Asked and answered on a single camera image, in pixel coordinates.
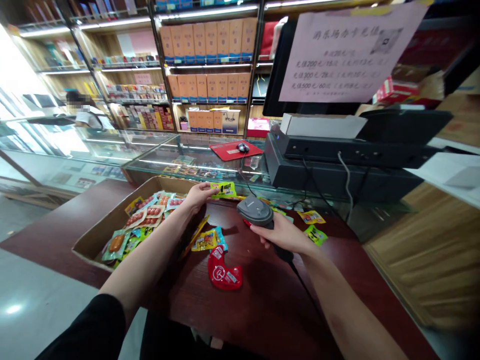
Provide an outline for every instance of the red box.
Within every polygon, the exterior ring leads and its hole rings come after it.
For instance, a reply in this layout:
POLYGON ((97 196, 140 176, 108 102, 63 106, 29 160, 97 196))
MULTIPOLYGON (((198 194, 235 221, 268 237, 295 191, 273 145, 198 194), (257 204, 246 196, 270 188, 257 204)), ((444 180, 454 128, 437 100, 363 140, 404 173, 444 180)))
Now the red box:
POLYGON ((270 132, 270 121, 264 117, 251 117, 248 120, 246 135, 255 138, 266 138, 270 132))

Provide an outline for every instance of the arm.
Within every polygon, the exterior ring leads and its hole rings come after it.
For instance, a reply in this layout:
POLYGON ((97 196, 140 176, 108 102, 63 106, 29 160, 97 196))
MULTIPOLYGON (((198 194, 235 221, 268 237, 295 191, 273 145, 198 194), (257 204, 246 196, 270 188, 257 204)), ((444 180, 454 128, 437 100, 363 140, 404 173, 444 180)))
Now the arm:
POLYGON ((375 315, 359 299, 333 262, 283 215, 274 214, 274 229, 250 229, 281 248, 300 254, 328 326, 345 359, 407 359, 375 315))
POLYGON ((173 211, 110 275, 99 294, 117 298, 130 326, 144 292, 162 276, 180 236, 200 207, 218 193, 209 182, 193 186, 185 201, 173 211))

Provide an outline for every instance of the sleeve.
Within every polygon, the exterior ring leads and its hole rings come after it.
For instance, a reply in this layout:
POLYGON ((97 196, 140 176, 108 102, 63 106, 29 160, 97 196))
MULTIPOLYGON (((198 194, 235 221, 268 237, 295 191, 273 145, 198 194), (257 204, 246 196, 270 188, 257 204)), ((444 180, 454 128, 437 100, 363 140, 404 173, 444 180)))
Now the sleeve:
POLYGON ((118 359, 126 327, 122 304, 111 295, 97 295, 36 359, 118 359))

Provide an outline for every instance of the black cable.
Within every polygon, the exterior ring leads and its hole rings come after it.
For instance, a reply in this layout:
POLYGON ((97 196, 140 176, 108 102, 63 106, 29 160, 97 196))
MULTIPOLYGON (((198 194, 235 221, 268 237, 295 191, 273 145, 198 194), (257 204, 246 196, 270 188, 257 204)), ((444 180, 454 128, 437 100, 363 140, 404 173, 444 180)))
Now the black cable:
POLYGON ((247 180, 245 180, 245 177, 244 175, 242 174, 243 172, 243 167, 244 167, 244 159, 245 159, 245 155, 247 155, 246 152, 243 153, 243 156, 241 157, 241 160, 240 160, 240 168, 238 169, 238 173, 240 174, 241 178, 243 179, 243 181, 246 183, 246 185, 248 186, 248 190, 250 190, 250 192, 253 194, 254 197, 258 198, 257 195, 255 195, 255 193, 252 191, 252 189, 250 188, 250 185, 248 183, 247 180))
POLYGON ((311 177, 311 179, 313 181, 313 185, 315 186, 316 192, 320 195, 321 199, 325 202, 325 204, 328 205, 328 207, 336 215, 336 217, 339 218, 342 221, 342 223, 344 223, 348 228, 350 228, 350 226, 345 222, 344 218, 341 217, 340 214, 337 212, 337 210, 335 210, 335 208, 332 205, 330 205, 330 203, 327 201, 327 199, 325 198, 321 189, 319 189, 319 186, 317 185, 317 182, 315 181, 315 177, 309 171, 309 168, 307 167, 307 163, 306 163, 305 159, 303 158, 302 160, 303 160, 303 166, 305 167, 307 177, 311 177))
POLYGON ((318 315, 318 318, 320 319, 323 326, 326 328, 327 337, 329 338, 328 340, 330 341, 330 343, 333 346, 332 350, 337 353, 337 354, 335 354, 335 356, 331 356, 331 357, 334 358, 334 359, 343 359, 342 352, 340 351, 340 348, 339 348, 337 342, 335 341, 334 335, 332 334, 332 331, 330 330, 329 323, 327 322, 327 318, 325 317, 325 314, 322 311, 322 307, 319 308, 317 306, 317 303, 315 302, 314 297, 312 296, 309 289, 307 288, 307 285, 305 285, 305 283, 304 283, 302 277, 300 276, 299 271, 295 267, 294 263, 292 261, 288 261, 288 265, 290 265, 291 269, 293 270, 296 277, 300 281, 300 284, 305 289, 305 292, 308 295, 308 298, 310 299, 311 304, 313 305, 313 308, 315 309, 315 312, 318 315))

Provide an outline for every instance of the barcode scanner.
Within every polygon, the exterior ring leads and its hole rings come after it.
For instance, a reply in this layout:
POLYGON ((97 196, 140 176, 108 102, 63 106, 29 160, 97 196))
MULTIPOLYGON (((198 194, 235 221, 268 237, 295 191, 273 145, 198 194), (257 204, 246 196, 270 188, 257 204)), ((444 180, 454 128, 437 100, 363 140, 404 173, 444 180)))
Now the barcode scanner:
MULTIPOLYGON (((236 206, 236 210, 250 224, 265 229, 274 229, 274 211, 262 200, 253 195, 247 196, 236 206)), ((285 250, 280 246, 271 243, 275 254, 286 263, 290 263, 294 259, 291 251, 285 250)))

